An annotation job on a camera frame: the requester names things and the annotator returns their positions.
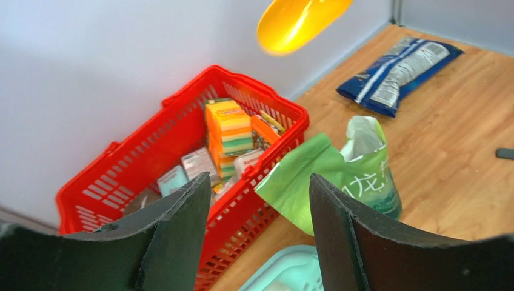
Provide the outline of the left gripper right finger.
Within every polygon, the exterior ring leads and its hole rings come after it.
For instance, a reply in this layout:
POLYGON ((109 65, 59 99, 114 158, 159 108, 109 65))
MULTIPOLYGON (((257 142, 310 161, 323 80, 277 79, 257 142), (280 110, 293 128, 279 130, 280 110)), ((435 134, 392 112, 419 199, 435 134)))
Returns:
POLYGON ((512 290, 513 235, 465 241, 426 232, 314 173, 310 209, 325 290, 512 290))

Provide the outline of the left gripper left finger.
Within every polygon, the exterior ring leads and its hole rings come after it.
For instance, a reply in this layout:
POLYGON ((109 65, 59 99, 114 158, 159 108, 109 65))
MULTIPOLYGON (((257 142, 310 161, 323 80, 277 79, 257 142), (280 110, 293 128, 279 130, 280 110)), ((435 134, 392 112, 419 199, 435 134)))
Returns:
POLYGON ((2 290, 193 290, 210 208, 201 173, 175 193, 92 232, 1 224, 2 290))

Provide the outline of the yellow plastic scoop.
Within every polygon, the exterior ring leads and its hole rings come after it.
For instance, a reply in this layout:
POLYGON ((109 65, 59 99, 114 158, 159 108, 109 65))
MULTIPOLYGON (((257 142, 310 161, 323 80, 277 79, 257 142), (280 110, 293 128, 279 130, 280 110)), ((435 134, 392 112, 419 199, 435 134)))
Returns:
POLYGON ((305 46, 340 18, 352 0, 274 0, 256 27, 266 53, 288 55, 305 46))

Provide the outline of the black bag clip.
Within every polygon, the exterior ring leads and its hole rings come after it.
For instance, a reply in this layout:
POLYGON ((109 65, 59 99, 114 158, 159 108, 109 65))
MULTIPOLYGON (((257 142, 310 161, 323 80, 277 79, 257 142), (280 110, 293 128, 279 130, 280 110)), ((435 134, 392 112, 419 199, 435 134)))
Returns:
POLYGON ((514 149, 498 148, 495 152, 497 158, 514 160, 514 149))

